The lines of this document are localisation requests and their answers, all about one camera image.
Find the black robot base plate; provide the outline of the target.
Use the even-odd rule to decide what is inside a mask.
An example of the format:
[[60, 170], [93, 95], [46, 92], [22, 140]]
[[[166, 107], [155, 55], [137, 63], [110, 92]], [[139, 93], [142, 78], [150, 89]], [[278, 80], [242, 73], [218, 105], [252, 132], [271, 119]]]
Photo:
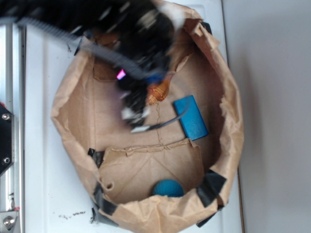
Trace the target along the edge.
[[0, 175], [13, 163], [12, 158], [13, 115], [0, 103]]

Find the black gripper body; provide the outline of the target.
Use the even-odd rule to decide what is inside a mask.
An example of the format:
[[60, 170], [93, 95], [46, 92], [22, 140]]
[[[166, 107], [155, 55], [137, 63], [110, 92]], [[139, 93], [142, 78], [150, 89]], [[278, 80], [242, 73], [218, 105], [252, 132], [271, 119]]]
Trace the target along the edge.
[[150, 108], [146, 106], [148, 88], [162, 84], [166, 76], [154, 74], [147, 79], [136, 80], [131, 77], [124, 69], [118, 71], [117, 87], [123, 91], [123, 108], [121, 118], [129, 126], [132, 133], [140, 133], [167, 126], [167, 122], [156, 125], [144, 125], [145, 119], [150, 114]]

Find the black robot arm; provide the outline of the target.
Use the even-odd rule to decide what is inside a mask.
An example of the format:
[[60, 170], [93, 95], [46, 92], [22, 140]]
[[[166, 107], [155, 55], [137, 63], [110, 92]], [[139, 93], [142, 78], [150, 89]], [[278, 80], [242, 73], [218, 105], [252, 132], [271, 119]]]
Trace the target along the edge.
[[144, 125], [149, 114], [147, 89], [161, 83], [169, 71], [175, 28], [152, 1], [3, 0], [0, 22], [33, 25], [67, 42], [95, 33], [116, 34], [112, 49], [91, 41], [81, 41], [78, 47], [123, 71], [117, 80], [125, 92], [121, 117], [132, 132], [160, 128], [160, 124]]

